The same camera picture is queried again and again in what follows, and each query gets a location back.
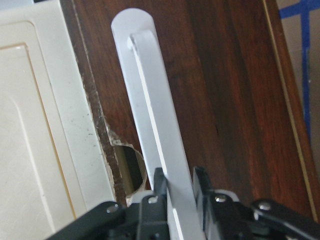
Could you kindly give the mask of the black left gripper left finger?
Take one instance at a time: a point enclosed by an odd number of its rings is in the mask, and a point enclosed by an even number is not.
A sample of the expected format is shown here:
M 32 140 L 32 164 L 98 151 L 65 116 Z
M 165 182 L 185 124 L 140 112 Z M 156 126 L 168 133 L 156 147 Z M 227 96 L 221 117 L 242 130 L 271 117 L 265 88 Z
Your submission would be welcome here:
M 137 240 L 169 240 L 167 179 L 163 169 L 154 171 L 153 193 L 142 198 L 136 232 Z

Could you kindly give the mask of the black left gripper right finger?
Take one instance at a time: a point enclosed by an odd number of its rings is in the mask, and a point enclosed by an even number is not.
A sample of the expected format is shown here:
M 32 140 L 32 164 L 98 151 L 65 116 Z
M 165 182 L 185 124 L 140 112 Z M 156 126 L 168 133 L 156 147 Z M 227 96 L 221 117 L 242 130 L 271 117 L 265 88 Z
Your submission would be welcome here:
M 193 168 L 193 192 L 200 224 L 207 240 L 251 240 L 243 206 L 214 190 L 206 170 Z

